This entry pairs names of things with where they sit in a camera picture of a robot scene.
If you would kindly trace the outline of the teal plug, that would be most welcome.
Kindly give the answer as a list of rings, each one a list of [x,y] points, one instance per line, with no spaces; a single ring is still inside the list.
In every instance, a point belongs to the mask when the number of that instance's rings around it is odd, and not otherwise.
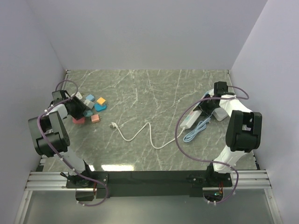
[[[93,115],[93,112],[90,111],[90,110],[87,110],[87,111],[84,111],[83,115],[84,115],[85,117],[91,117],[91,116]]]

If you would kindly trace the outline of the white triangular socket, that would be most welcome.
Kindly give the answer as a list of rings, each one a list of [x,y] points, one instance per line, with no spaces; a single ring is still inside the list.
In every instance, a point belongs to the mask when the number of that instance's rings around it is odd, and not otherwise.
[[[213,112],[213,116],[218,120],[222,121],[228,117],[228,113],[223,108],[216,108]]]

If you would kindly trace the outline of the pink square plug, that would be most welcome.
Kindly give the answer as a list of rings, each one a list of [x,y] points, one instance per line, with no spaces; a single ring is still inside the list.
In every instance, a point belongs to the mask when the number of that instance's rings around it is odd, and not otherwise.
[[[72,122],[73,122],[74,124],[77,124],[77,125],[84,124],[84,123],[85,123],[85,117],[82,117],[82,118],[80,118],[80,119],[72,118]]]

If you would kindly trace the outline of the white adapter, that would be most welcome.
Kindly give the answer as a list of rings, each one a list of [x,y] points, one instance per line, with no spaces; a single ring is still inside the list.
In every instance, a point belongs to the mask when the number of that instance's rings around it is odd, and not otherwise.
[[[95,105],[94,102],[92,102],[92,101],[90,101],[90,100],[88,100],[88,99],[86,99],[86,100],[84,101],[84,104],[85,104],[86,107],[89,108],[89,110],[92,110],[93,107],[94,107],[94,105]]]

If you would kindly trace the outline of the coral plug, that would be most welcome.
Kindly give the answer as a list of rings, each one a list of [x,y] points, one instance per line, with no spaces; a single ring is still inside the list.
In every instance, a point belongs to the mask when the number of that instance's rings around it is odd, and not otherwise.
[[[92,123],[98,123],[98,122],[100,122],[100,120],[101,120],[101,117],[98,114],[94,114],[91,116]]]

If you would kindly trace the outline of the dark blue plug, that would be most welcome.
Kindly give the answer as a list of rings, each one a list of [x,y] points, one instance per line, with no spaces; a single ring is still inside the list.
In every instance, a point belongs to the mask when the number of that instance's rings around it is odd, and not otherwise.
[[[100,104],[96,103],[94,105],[94,108],[95,108],[95,111],[100,112],[100,111],[106,110],[107,105],[100,105]]]

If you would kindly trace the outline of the white power strip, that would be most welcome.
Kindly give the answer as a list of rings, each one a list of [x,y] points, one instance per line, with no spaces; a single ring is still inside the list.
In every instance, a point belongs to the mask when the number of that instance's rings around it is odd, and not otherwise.
[[[199,118],[202,111],[200,109],[193,109],[189,112],[183,122],[180,124],[182,129],[190,129],[195,121]]]

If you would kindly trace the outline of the yellow plug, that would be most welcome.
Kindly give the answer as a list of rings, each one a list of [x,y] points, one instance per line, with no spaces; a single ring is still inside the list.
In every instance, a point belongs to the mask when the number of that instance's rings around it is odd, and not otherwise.
[[[105,105],[107,103],[107,101],[103,97],[98,98],[96,102],[99,105]]]

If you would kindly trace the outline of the white square plug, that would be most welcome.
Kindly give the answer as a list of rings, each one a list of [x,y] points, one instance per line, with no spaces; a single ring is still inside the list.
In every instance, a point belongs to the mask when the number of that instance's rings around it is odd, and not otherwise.
[[[77,93],[75,94],[75,96],[76,96],[79,100],[82,100],[82,99],[83,99],[83,97],[82,97],[82,95],[81,95],[80,92],[77,92]]]

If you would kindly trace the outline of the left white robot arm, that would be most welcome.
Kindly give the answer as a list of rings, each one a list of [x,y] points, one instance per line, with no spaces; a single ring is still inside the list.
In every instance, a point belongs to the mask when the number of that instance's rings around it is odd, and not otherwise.
[[[63,119],[71,116],[75,121],[84,118],[87,106],[66,90],[52,92],[53,101],[46,114],[28,120],[34,148],[39,155],[57,157],[68,168],[68,174],[61,174],[76,187],[87,188],[93,184],[93,175],[88,164],[70,149],[70,138]]]

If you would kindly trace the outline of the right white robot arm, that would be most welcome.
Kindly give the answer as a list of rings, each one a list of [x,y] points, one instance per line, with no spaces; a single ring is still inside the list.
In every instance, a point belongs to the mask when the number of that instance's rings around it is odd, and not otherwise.
[[[226,146],[206,170],[205,181],[210,186],[216,186],[224,179],[241,157],[259,148],[261,141],[262,114],[244,106],[228,88],[226,82],[214,83],[214,94],[204,97],[199,104],[205,115],[212,115],[221,108],[229,116]]]

